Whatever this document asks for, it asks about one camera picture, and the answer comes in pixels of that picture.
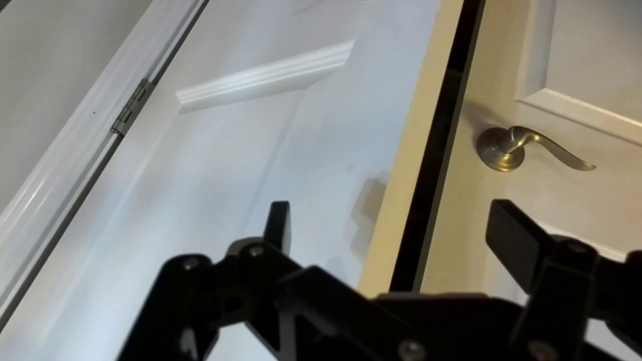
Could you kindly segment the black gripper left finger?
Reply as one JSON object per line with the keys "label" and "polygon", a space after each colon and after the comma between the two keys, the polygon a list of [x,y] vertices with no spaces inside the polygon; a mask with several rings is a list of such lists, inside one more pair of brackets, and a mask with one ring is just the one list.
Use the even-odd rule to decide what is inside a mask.
{"label": "black gripper left finger", "polygon": [[287,254],[291,249],[291,218],[289,218],[289,203],[287,202],[275,202],[269,210],[263,240],[280,249],[282,254]]}

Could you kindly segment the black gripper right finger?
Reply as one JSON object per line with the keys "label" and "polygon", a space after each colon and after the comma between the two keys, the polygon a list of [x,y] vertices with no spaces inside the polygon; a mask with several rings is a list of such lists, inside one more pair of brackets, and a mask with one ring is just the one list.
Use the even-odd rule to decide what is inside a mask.
{"label": "black gripper right finger", "polygon": [[518,206],[508,199],[496,199],[490,206],[486,245],[519,290],[530,294],[535,288],[545,259],[552,254],[554,240]]}

